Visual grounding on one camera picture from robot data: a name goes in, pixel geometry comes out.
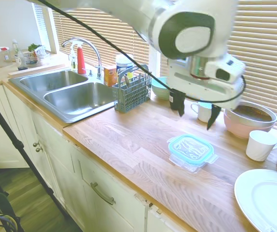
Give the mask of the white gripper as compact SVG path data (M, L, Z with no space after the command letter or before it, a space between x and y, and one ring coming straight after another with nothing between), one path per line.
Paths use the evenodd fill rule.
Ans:
M168 85L178 93L180 116L184 115L185 94L213 102L207 130L223 109L235 109L243 92L244 63L236 58L169 59Z

